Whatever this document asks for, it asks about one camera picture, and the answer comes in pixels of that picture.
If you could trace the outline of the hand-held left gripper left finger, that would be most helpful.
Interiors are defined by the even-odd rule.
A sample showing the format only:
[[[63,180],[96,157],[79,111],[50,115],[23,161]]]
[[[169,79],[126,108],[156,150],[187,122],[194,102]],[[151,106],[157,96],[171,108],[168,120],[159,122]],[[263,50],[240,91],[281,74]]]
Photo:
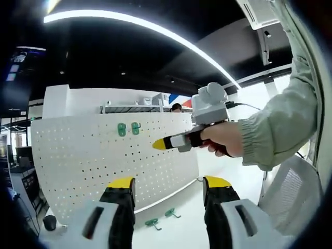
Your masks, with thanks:
[[[99,201],[73,214],[70,248],[132,248],[135,225],[135,178],[107,184]]]

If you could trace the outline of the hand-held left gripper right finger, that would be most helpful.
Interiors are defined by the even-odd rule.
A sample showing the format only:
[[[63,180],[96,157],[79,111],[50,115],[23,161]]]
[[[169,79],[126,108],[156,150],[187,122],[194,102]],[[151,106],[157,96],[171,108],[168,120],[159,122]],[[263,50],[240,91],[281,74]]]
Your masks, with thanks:
[[[204,221],[210,248],[285,248],[285,237],[249,199],[225,179],[203,177]]]

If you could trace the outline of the person's right hand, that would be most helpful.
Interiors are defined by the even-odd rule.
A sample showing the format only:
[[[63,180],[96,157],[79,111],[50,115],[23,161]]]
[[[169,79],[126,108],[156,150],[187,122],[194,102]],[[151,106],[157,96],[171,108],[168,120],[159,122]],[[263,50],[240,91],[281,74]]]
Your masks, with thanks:
[[[202,145],[199,148],[207,148],[217,157],[242,157],[242,135],[237,122],[222,122],[206,127],[200,132]]]

